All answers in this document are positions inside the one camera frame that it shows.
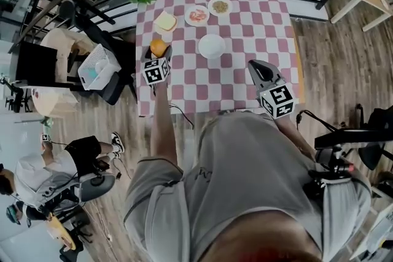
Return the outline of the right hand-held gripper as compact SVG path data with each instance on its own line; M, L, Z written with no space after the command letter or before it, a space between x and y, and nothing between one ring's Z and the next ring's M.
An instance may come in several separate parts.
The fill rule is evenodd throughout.
M295 97L278 68L262 60L250 60L247 68L257 88L260 105L274 119L291 114L295 107Z

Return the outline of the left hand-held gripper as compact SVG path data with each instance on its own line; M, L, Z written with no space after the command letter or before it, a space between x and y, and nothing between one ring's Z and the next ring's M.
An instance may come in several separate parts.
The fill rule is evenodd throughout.
M164 57L153 59L150 48L142 54L141 71L147 85L155 85L164 82L170 73L170 61L172 57L172 46L167 46Z

